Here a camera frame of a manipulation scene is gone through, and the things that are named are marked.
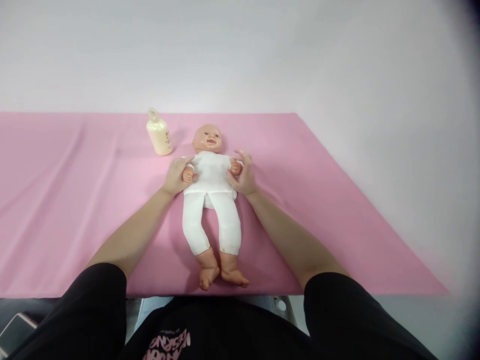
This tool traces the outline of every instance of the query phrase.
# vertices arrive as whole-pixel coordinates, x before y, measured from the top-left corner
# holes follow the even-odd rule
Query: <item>phone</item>
[[[38,324],[19,312],[0,333],[0,354],[8,357],[37,328]]]

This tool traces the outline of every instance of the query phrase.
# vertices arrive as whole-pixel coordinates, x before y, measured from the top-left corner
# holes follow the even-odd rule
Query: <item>forearm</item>
[[[117,265],[127,279],[158,230],[160,219],[173,196],[158,190],[98,249],[87,267],[98,263]]]
[[[348,275],[325,246],[260,191],[247,195],[247,199],[302,289],[316,274]]]

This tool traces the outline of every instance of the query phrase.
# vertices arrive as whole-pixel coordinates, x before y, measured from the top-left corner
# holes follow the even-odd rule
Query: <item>white wall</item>
[[[0,111],[298,112],[452,291],[379,300],[454,359],[480,235],[480,61],[454,2],[3,0]]]
[[[441,359],[466,346],[479,284],[480,57],[469,15],[447,1],[364,1],[297,108],[451,291],[377,297]]]
[[[0,110],[291,112],[359,4],[3,0]]]

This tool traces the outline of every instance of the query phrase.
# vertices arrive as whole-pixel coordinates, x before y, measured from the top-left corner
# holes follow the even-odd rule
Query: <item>doll foot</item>
[[[238,269],[233,271],[225,271],[222,269],[221,278],[227,283],[238,285],[244,289],[246,289],[250,283]]]
[[[250,282],[245,278],[242,272],[237,269],[237,259],[238,256],[224,252],[220,253],[221,278],[227,283],[232,283],[245,289]]]
[[[209,248],[207,251],[201,253],[196,257],[200,264],[200,288],[207,291],[220,274],[220,268],[215,258],[214,251]]]
[[[200,288],[202,290],[207,291],[214,282],[214,280],[217,278],[217,276],[220,274],[220,268],[215,267],[215,268],[203,268],[200,270]]]

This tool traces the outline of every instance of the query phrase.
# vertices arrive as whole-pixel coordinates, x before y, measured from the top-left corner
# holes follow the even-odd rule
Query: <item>baby doll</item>
[[[227,180],[226,171],[238,176],[243,164],[235,158],[220,154],[222,133],[215,125],[200,127],[193,138],[197,153],[194,165],[183,171],[183,181],[191,184],[184,191],[183,233],[191,251],[200,264],[200,287],[208,290],[221,274],[224,281],[246,288],[249,281],[237,269],[237,259],[242,242],[240,219],[235,206],[237,192]],[[198,178],[193,183],[194,174]],[[218,217],[220,267],[202,227],[203,208],[215,209]]]

